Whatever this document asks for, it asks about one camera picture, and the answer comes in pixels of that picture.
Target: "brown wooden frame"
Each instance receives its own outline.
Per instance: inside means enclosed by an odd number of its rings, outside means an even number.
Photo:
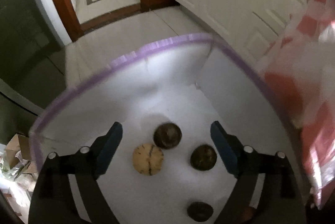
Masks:
[[[71,0],[53,0],[53,2],[59,17],[73,42],[77,41],[81,36],[87,34],[88,32],[111,22],[132,16],[139,12],[149,11],[150,9],[158,9],[177,4],[175,0],[141,0],[140,4],[127,6],[105,13],[80,24],[76,12],[73,9]]]

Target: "red checkered bag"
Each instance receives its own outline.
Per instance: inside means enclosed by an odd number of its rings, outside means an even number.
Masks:
[[[335,189],[335,0],[307,0],[256,69],[303,129],[303,164],[320,208]]]

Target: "purple trim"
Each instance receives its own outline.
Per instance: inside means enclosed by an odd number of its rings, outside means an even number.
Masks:
[[[280,118],[285,129],[291,133],[293,126],[283,111],[278,102],[275,99],[273,92],[269,87],[260,79],[260,77],[235,53],[235,51],[228,45],[228,43],[219,38],[212,36],[207,33],[194,33],[183,36],[172,37],[157,42],[153,42],[141,47],[138,51],[133,51],[129,54],[125,54],[108,64],[100,73],[93,75],[88,80],[82,82],[75,88],[65,90],[59,97],[57,97],[38,117],[34,125],[30,130],[30,144],[32,148],[32,158],[35,160],[37,169],[40,171],[43,165],[43,158],[41,148],[39,146],[39,134],[46,128],[49,122],[54,119],[62,109],[64,109],[69,102],[78,97],[86,90],[91,89],[96,84],[102,82],[107,77],[111,76],[115,72],[123,69],[124,67],[133,64],[143,58],[150,55],[160,53],[164,50],[171,49],[173,47],[181,46],[184,44],[215,44],[215,46],[222,51],[227,57],[229,57],[244,73],[254,82],[260,92],[272,105],[276,114]]]

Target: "dark purple fruit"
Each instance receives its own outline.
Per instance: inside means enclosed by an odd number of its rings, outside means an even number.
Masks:
[[[197,147],[191,155],[191,166],[200,171],[207,171],[215,166],[217,154],[210,145]]]
[[[157,147],[171,149],[176,147],[182,139],[182,131],[173,123],[160,125],[153,135],[153,141]]]
[[[187,208],[188,216],[196,222],[207,221],[212,216],[213,212],[214,210],[212,206],[201,201],[193,202]]]

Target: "white tiled wall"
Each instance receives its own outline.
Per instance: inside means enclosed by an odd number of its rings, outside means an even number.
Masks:
[[[52,0],[36,0],[37,5],[39,6],[41,13],[48,24],[51,31],[54,33],[54,36],[58,40],[58,43],[61,45],[68,45],[71,43],[71,39],[58,15],[56,7]]]

